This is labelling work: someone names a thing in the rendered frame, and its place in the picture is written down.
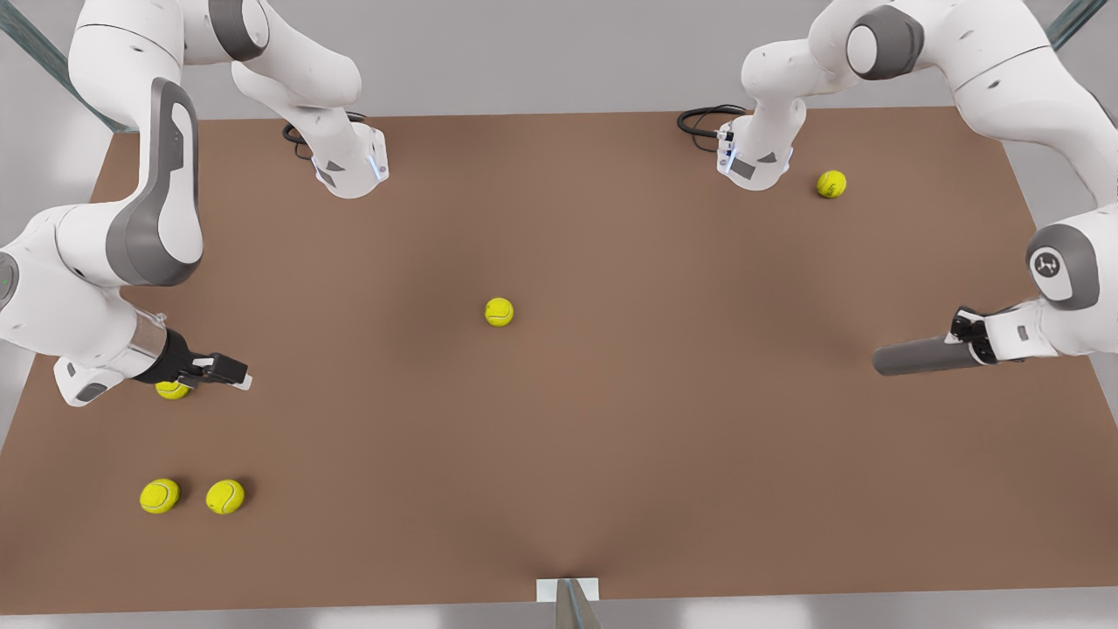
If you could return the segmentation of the grey tennis ball tube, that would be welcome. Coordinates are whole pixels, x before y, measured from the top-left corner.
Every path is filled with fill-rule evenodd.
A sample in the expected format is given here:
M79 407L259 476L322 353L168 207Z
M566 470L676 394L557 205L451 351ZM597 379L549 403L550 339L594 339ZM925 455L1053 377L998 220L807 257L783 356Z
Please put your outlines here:
M882 377L935 373L961 368L993 366L999 363L991 347L972 342L948 342L947 337L911 340L878 347L872 366Z

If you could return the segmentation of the silver frame post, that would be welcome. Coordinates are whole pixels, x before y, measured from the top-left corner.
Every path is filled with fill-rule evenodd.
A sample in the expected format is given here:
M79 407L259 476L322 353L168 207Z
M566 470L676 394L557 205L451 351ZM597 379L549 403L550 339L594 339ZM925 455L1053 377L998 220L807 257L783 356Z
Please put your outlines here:
M1046 39L1054 51L1065 46L1107 3L1109 0L1070 0L1045 28Z
M13 42L23 49L44 72L53 76L60 86L66 89L76 101L86 107L100 122L107 125L108 130L115 133L135 133L135 128L120 124L115 120L107 118L89 103L80 97L79 92L73 87L72 77L68 72L67 56L49 40L39 28L32 23L21 12L11 0L0 0L0 31L7 34Z
M582 585L571 578L556 581L555 629L601 629Z

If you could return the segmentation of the white post foot plate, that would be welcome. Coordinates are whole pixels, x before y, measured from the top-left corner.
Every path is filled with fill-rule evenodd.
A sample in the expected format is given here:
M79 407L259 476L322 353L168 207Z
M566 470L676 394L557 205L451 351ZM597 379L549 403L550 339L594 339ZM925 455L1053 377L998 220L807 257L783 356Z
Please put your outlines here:
M556 598L558 598L558 595L563 591L563 582L578 584L579 588L582 589L582 594L588 601L598 601L600 599L599 578L560 576L540 578L540 580L536 580L536 601L552 602L552 604L555 604Z

